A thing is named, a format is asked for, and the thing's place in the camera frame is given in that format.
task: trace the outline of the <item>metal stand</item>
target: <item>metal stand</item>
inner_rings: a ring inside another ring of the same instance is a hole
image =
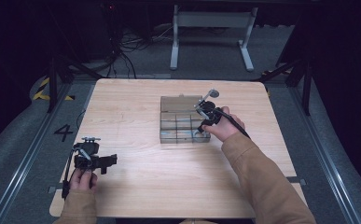
[[[101,75],[90,70],[88,67],[81,63],[76,63],[71,59],[68,59],[62,55],[57,55],[52,59],[49,69],[49,110],[52,111],[58,102],[58,88],[57,88],[57,74],[63,83],[72,83],[74,75],[69,66],[73,65],[79,71],[96,78],[96,80],[103,78]]]
[[[254,70],[247,43],[252,33],[253,25],[257,16],[257,7],[251,12],[190,12],[178,11],[178,5],[174,6],[174,44],[172,46],[171,70],[177,69],[179,39],[178,28],[183,27],[232,27],[246,28],[244,39],[239,41],[239,47],[243,56],[244,64],[248,72]]]
[[[295,60],[294,62],[287,63],[278,67],[277,69],[268,72],[267,75],[253,79],[251,81],[258,81],[258,82],[266,82],[273,77],[277,77],[282,74],[284,71],[293,68],[291,70],[290,76],[285,81],[287,87],[297,87],[302,77],[304,77],[304,85],[303,85],[303,93],[302,93],[302,107],[304,112],[307,116],[310,116],[309,113],[309,100],[311,95],[311,84],[312,84],[312,71],[310,60],[302,59],[302,60]]]

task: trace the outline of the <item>person's left hand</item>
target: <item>person's left hand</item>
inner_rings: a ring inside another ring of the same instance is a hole
[[[98,182],[98,176],[92,172],[92,170],[82,171],[75,169],[72,178],[70,179],[70,189],[92,190],[96,191],[96,183]]]

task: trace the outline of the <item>dark wall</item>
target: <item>dark wall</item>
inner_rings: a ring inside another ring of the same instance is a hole
[[[334,129],[361,175],[361,2],[320,15],[314,80]]]
[[[24,10],[16,1],[0,2],[0,132],[31,103],[29,90],[48,66],[40,32]]]

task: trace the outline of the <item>wooden table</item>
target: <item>wooden table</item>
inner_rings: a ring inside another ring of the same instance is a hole
[[[160,97],[205,95],[211,88],[220,96],[208,99],[216,106],[229,106],[285,176],[296,176],[261,83],[100,79],[76,138],[82,142],[83,136],[100,137],[99,156],[118,154],[118,164],[106,175],[96,172],[99,217],[254,217],[218,139],[160,143]],[[293,186],[303,199],[300,185]],[[62,205],[57,190],[50,213],[59,216]]]

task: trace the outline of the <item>brown sweater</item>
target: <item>brown sweater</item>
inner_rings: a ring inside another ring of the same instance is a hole
[[[279,167],[241,133],[222,146],[238,175],[244,194],[260,223],[315,223],[314,217]],[[61,217],[55,224],[96,223],[95,198],[91,191],[70,190]]]
[[[236,133],[222,149],[256,212],[257,223],[315,223],[311,211],[276,163],[252,140]]]

